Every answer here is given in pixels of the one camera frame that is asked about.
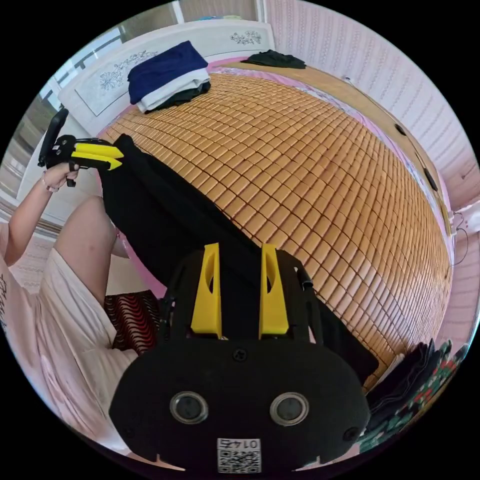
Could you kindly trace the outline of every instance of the handheld device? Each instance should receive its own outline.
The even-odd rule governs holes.
[[[225,338],[219,251],[206,245],[178,266],[156,347],[115,391],[115,428],[137,455],[199,475],[275,474],[340,457],[370,412],[355,372],[323,346],[307,272],[264,244],[260,315],[243,319],[258,335]]]
[[[123,153],[106,140],[100,138],[77,139],[73,135],[62,135],[60,130],[69,115],[66,108],[62,108],[51,119],[45,133],[38,156],[38,166],[47,169],[67,162],[70,171],[75,170],[75,165],[81,169],[113,170],[122,165]],[[69,187],[76,185],[72,179],[67,179]]]

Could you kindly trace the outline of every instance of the knee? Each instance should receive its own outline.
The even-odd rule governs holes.
[[[104,200],[101,196],[89,196],[75,209],[74,216],[82,218],[90,225],[95,225],[96,228],[112,230],[115,233],[115,228],[105,212]]]

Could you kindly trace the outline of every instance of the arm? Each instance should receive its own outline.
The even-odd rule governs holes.
[[[52,192],[48,187],[60,188],[67,178],[74,179],[77,171],[70,172],[68,163],[61,163],[45,172],[44,180],[39,179],[24,198],[8,222],[8,244],[5,252],[5,263],[8,267],[17,262],[24,254],[35,227],[44,212]]]

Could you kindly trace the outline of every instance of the person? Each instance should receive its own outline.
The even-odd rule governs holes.
[[[116,330],[104,299],[117,230],[100,196],[79,205],[49,254],[38,294],[15,280],[10,266],[25,252],[50,198],[67,179],[62,163],[43,173],[7,223],[0,223],[0,321],[25,376],[64,423],[117,453],[133,454],[109,417],[115,389],[137,358],[112,348]],[[158,460],[155,465],[172,467]]]

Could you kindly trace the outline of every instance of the white cloth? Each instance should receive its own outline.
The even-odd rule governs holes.
[[[395,367],[405,358],[403,353],[399,353],[388,366],[388,368],[383,372],[383,375],[378,379],[377,383],[373,388],[375,388],[379,383],[383,382],[395,369]]]
[[[145,95],[136,106],[142,113],[147,110],[153,110],[178,92],[197,89],[200,85],[209,80],[210,77],[206,68],[190,71],[185,73],[185,75],[175,78],[175,80],[169,81],[160,88],[150,92],[148,95]]]
[[[55,249],[38,294],[22,288],[4,261],[8,237],[8,224],[0,224],[0,321],[23,373],[66,424],[108,449],[129,454],[108,410],[137,354],[111,348],[115,328]]]

